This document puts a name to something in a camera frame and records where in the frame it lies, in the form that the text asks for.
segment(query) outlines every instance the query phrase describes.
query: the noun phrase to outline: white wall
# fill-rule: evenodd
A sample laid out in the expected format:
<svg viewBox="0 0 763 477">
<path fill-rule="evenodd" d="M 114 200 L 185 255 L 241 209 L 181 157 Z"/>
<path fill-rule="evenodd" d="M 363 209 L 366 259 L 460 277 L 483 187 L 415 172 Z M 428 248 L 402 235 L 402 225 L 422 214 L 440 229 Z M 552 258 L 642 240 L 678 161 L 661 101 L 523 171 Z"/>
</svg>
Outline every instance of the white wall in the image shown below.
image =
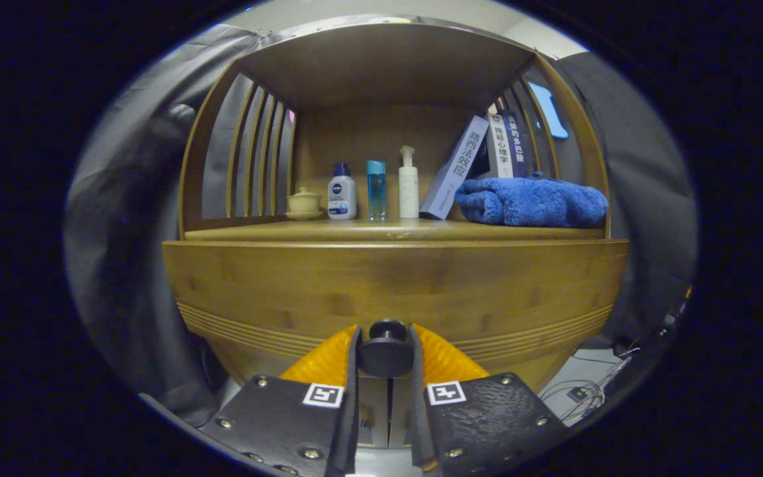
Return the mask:
<svg viewBox="0 0 763 477">
<path fill-rule="evenodd" d="M 539 52 L 557 58 L 587 51 L 585 46 L 569 36 L 532 17 L 521 19 L 519 23 L 503 31 L 501 35 L 523 45 L 538 48 Z"/>
<path fill-rule="evenodd" d="M 223 23 L 264 35 L 312 21 L 361 13 L 407 13 L 481 28 L 561 58 L 584 47 L 546 24 L 491 0 L 270 0 Z"/>
</svg>

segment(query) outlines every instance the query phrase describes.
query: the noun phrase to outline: shelf board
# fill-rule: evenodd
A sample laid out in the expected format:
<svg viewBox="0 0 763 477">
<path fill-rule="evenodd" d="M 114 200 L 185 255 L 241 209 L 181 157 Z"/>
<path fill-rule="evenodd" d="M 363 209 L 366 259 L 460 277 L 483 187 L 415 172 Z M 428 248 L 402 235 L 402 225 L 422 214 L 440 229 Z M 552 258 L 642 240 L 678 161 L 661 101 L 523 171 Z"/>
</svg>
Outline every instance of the shelf board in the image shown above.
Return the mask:
<svg viewBox="0 0 763 477">
<path fill-rule="evenodd" d="M 601 229 L 491 226 L 469 221 L 397 219 L 276 221 L 257 225 L 196 230 L 185 240 L 272 242 L 405 242 L 449 240 L 602 239 Z"/>
<path fill-rule="evenodd" d="M 524 46 L 473 31 L 382 23 L 288 38 L 236 62 L 297 113 L 367 103 L 484 111 L 534 58 Z"/>
</svg>

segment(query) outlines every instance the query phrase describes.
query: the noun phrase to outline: blue towel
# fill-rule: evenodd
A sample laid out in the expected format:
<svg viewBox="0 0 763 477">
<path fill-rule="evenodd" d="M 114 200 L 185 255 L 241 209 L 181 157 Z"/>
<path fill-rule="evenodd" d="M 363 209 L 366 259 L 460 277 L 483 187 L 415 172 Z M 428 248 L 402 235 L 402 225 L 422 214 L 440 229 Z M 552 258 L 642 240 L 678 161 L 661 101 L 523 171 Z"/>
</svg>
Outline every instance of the blue towel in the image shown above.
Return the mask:
<svg viewBox="0 0 763 477">
<path fill-rule="evenodd" d="M 455 193 L 464 217 L 515 227 L 593 227 L 605 218 L 608 200 L 593 187 L 555 179 L 467 180 Z"/>
</svg>

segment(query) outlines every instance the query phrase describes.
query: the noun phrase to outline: blue cap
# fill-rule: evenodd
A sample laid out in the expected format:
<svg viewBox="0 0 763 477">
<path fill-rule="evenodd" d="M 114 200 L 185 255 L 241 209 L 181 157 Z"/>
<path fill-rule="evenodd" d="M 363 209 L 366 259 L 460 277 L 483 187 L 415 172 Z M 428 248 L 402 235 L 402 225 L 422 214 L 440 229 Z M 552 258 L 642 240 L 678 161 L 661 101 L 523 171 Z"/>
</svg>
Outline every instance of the blue cap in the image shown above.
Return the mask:
<svg viewBox="0 0 763 477">
<path fill-rule="evenodd" d="M 352 174 L 349 172 L 349 166 L 346 165 L 345 162 L 339 162 L 334 165 L 334 175 L 333 178 L 336 178 L 337 176 L 351 176 Z"/>
<path fill-rule="evenodd" d="M 384 163 L 381 160 L 367 161 L 367 175 L 384 174 Z"/>
</svg>

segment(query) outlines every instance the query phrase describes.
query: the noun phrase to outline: clear blue bottle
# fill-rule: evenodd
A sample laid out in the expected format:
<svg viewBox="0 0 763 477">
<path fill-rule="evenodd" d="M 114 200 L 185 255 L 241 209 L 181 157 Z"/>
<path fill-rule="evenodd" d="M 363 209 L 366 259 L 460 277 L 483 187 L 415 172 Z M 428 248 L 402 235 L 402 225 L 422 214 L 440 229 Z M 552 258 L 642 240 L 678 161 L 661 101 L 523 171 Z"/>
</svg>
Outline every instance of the clear blue bottle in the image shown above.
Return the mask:
<svg viewBox="0 0 763 477">
<path fill-rule="evenodd" d="M 384 221 L 387 197 L 385 196 L 385 163 L 381 160 L 367 161 L 367 202 L 370 220 Z"/>
</svg>

